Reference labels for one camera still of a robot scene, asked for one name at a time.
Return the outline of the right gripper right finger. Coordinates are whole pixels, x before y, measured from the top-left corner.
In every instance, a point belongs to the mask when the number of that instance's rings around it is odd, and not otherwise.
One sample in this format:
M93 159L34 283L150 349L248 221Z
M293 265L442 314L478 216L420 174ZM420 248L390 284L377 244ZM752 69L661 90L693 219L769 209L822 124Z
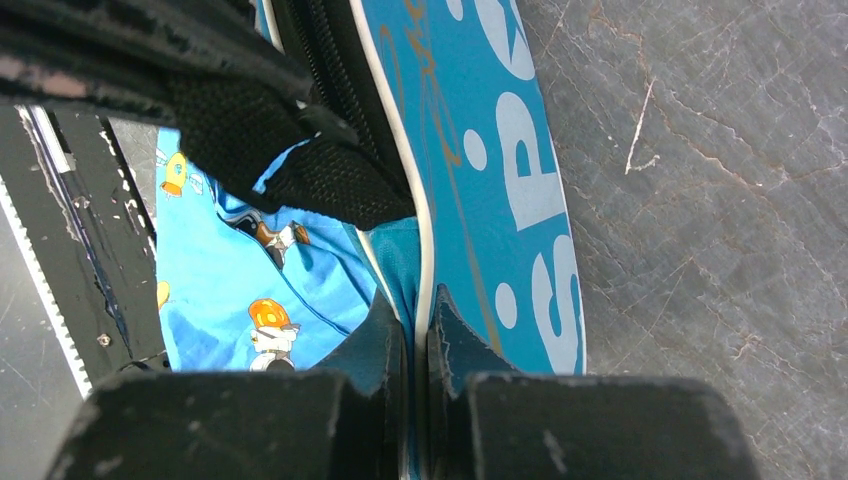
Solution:
M688 378L526 374L439 286L427 332L434 479L755 479L725 398Z

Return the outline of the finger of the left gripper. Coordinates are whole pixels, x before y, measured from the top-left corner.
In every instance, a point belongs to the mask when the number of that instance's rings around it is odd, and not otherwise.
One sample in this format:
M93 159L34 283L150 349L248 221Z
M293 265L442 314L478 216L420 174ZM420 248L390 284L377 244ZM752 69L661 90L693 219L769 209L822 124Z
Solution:
M1 100L175 123L179 75L261 84L305 101L310 73L255 28L250 1L4 1Z

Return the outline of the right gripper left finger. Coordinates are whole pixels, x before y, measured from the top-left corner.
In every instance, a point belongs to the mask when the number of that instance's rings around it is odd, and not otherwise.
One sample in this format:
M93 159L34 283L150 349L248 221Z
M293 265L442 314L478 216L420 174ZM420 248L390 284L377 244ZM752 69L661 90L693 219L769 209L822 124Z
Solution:
M83 403L51 479L399 479L404 342L376 295L302 371L125 374Z

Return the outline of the blue sport racket bag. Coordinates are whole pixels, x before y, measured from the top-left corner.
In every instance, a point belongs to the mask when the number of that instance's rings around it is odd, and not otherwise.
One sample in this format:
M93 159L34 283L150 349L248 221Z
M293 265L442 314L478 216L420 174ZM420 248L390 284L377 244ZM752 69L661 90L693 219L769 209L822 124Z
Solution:
M403 475L417 478L430 461L427 332L439 286L518 371L585 371L565 196L517 6L267 1L259 18L411 189L409 217L367 231L342 224L406 336L414 397Z

